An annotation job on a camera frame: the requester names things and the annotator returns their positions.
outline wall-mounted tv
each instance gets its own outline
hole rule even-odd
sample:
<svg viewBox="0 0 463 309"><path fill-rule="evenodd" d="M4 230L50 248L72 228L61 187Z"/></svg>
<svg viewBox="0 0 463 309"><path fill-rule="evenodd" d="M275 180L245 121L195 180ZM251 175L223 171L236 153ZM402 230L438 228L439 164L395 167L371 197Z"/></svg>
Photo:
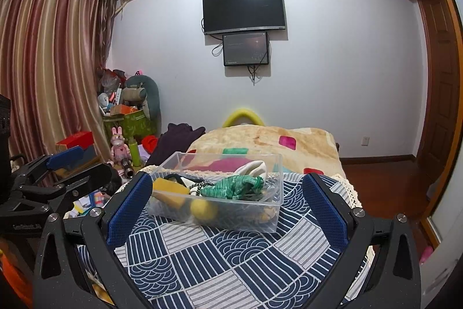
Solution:
<svg viewBox="0 0 463 309"><path fill-rule="evenodd" d="M204 34L286 29L283 0L203 0Z"/></svg>

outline blue gripper pad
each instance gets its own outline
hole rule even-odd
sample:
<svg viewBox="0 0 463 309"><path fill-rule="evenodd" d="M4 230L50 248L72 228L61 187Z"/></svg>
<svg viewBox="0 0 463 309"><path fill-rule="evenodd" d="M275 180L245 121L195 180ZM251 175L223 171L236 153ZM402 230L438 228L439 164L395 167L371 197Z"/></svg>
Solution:
<svg viewBox="0 0 463 309"><path fill-rule="evenodd" d="M126 243L152 192L153 180L148 173L143 173L108 223L106 244L109 247L117 248Z"/></svg>
<svg viewBox="0 0 463 309"><path fill-rule="evenodd" d="M310 176L302 179L302 193L330 245L340 253L347 244L347 225L333 204Z"/></svg>
<svg viewBox="0 0 463 309"><path fill-rule="evenodd" d="M51 155L47 160L48 170L57 170L84 157L84 149L80 146L69 148Z"/></svg>

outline door frame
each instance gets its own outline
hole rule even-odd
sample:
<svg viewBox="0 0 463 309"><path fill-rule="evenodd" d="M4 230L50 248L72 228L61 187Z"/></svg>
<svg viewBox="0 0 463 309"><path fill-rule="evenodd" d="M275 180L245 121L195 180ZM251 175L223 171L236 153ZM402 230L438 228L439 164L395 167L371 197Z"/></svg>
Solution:
<svg viewBox="0 0 463 309"><path fill-rule="evenodd" d="M460 70L460 91L459 91L460 96L458 99L457 123L455 125L455 133L453 134L449 156L447 158L447 162L445 163L444 171L442 172L441 176L438 179L436 190L420 219L420 223L423 226L425 232L427 233L432 243L432 246L434 248L436 248L439 245L440 241L438 239L438 235L436 235L435 231L432 229L428 221L428 218L432 215L432 213L438 206L439 201L445 192L445 188L447 187L447 184L450 181L450 177L453 172L453 168L455 166L458 153L460 151L460 145L462 141L462 128L463 128L463 31L462 31L462 21L460 19L460 14L458 12L455 0L446 0L446 1L449 7L453 26L455 28L455 36L457 38L458 61L459 61L459 70ZM427 45L427 48L429 49L428 37L427 37L426 45ZM429 101L430 99L428 98L427 106L426 106L425 121L426 121L426 117L428 116L428 112L429 112L429 107L428 107ZM423 142L423 139L420 141L420 148L422 148L422 142Z"/></svg>
<svg viewBox="0 0 463 309"><path fill-rule="evenodd" d="M423 123L423 131L421 132L420 146L418 147L418 152L416 154L416 161L419 161L423 154L423 147L425 145L425 135L428 129L429 113L431 110L431 92L432 92L432 54L431 54L431 45L429 43L429 31L427 28L426 22L426 13L423 6L422 0L417 0L418 6L420 8L421 19L423 20L423 26L425 30L425 39L426 39L426 53L427 53L427 65L428 65L428 85L427 85L427 99L426 99L426 112L425 120Z"/></svg>

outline wooden floor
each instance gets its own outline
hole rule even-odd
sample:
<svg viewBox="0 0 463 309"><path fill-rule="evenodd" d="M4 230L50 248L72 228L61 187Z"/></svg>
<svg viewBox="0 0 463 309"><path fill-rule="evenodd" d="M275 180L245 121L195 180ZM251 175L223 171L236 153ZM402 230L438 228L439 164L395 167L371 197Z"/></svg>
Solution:
<svg viewBox="0 0 463 309"><path fill-rule="evenodd" d="M358 193L362 207L372 216L392 219L404 213L411 221L418 257L430 244L419 226L428 205L430 179L415 162L382 162L343 165L347 179Z"/></svg>

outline clear plastic box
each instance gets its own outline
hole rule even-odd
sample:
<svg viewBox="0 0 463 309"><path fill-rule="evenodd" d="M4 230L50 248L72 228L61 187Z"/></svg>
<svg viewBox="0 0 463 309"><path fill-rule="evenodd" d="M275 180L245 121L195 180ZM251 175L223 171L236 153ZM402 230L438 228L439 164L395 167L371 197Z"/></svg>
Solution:
<svg viewBox="0 0 463 309"><path fill-rule="evenodd" d="M153 191L146 204L148 213L188 223L239 231L273 233L276 231L280 206L283 203L282 155L229 155L175 152L151 173L153 180L170 173L200 177L212 182L233 175L236 168L249 161L262 160L267 178L258 202L230 200L165 191ZM170 206L164 200L169 197Z"/></svg>

